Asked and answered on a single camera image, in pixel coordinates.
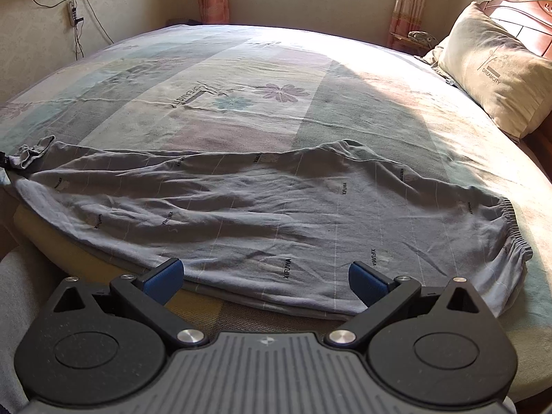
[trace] purple flower print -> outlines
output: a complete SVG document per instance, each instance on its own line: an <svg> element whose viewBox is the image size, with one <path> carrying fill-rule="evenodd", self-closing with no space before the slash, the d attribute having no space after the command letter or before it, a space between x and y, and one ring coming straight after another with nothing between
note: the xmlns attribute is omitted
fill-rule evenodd
<svg viewBox="0 0 552 414"><path fill-rule="evenodd" d="M296 87L293 84L287 84L283 87L278 87L276 84L267 84L257 88L259 90L255 93L264 95L264 99L275 98L279 102L297 102L299 100L295 96L308 96L305 89Z"/></svg>

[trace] object on nightstand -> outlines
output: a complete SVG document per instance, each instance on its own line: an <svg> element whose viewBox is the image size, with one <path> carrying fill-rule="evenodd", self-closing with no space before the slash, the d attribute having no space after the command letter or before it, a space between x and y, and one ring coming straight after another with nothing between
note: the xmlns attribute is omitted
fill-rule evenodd
<svg viewBox="0 0 552 414"><path fill-rule="evenodd" d="M408 38L416 43L420 43L430 49L434 49L437 46L438 41L429 32L424 31L411 31L408 33Z"/></svg>
<svg viewBox="0 0 552 414"><path fill-rule="evenodd" d="M394 32L390 34L397 40L394 44L394 49L402 53L415 56L425 56L431 50L430 47L426 46L424 43L420 43L419 41L395 34Z"/></svg>
<svg viewBox="0 0 552 414"><path fill-rule="evenodd" d="M200 24L203 24L203 23L192 19L169 19L167 20L165 27L168 28L169 26L176 26L177 24L186 24L188 26L199 26Z"/></svg>

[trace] wooden headboard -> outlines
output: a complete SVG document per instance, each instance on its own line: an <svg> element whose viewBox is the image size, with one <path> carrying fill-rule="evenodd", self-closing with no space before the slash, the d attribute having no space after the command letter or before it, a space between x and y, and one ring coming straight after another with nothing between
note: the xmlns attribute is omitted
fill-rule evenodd
<svg viewBox="0 0 552 414"><path fill-rule="evenodd" d="M552 60L552 1L492 0L479 6L529 51ZM552 114L523 140L552 178Z"/></svg>

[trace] blue gripper pad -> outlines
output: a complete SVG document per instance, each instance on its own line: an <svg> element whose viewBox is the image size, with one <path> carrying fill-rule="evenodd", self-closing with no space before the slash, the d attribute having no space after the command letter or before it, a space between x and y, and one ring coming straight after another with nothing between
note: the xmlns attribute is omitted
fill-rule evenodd
<svg viewBox="0 0 552 414"><path fill-rule="evenodd" d="M382 282L355 262L349 266L349 287L366 306L373 305L389 294L387 283Z"/></svg>
<svg viewBox="0 0 552 414"><path fill-rule="evenodd" d="M142 291L156 302L164 305L182 287L183 281L184 265L180 260L176 260L153 277L148 278L143 283Z"/></svg>

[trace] nightstand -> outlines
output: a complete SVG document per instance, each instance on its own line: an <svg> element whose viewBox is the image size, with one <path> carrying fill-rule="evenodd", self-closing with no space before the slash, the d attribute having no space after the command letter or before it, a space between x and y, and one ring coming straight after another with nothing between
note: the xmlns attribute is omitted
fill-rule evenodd
<svg viewBox="0 0 552 414"><path fill-rule="evenodd" d="M390 34L396 39L394 49L397 51L400 51L402 53L407 53L408 55L413 55L413 56L416 55L416 56L422 56L422 57L431 51L431 48L428 48L425 45L422 45L420 43L414 42L408 37L400 36L393 32Z"/></svg>

